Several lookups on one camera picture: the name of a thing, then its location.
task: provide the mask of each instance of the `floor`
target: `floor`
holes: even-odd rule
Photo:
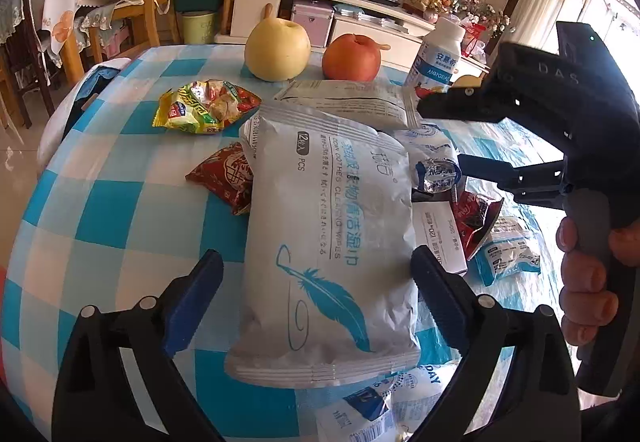
[[[56,107],[68,92],[67,86],[51,91]],[[36,151],[49,120],[39,91],[28,92],[24,101],[33,125],[16,130],[0,126],[0,267],[5,268],[22,213],[36,185]]]

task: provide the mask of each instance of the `white plastic bottle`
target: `white plastic bottle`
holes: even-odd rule
[[[451,19],[439,17],[435,30],[422,40],[404,85],[414,88],[420,98],[430,92],[447,91],[451,75],[462,57],[460,43],[464,36],[463,27]]]

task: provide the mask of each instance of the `human hand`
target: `human hand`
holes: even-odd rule
[[[598,327],[607,325],[618,311],[618,297],[604,290],[607,272],[596,258],[574,250],[578,232],[572,219],[562,219],[556,232],[556,244],[564,252],[560,292],[562,333],[570,345],[593,341]],[[626,229],[611,231],[609,248],[623,265],[640,266],[640,219]]]

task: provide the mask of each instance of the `white bottle label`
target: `white bottle label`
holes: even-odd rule
[[[446,91],[458,60],[439,46],[423,43],[404,85],[414,88],[420,98],[433,91]]]

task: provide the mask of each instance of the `screw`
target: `screw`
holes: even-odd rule
[[[482,294],[481,296],[478,296],[478,304],[482,308],[493,308],[495,305],[495,299],[487,294]]]
[[[538,309],[540,310],[540,313],[542,313],[543,316],[546,316],[546,317],[554,316],[554,310],[549,305],[540,305]]]
[[[80,315],[82,317],[91,317],[95,314],[95,307],[93,305],[87,305],[86,307],[82,307],[80,311]]]
[[[138,305],[140,306],[140,308],[142,308],[142,310],[151,310],[154,306],[156,306],[157,302],[158,300],[155,297],[146,296],[140,300],[140,303],[138,303]]]

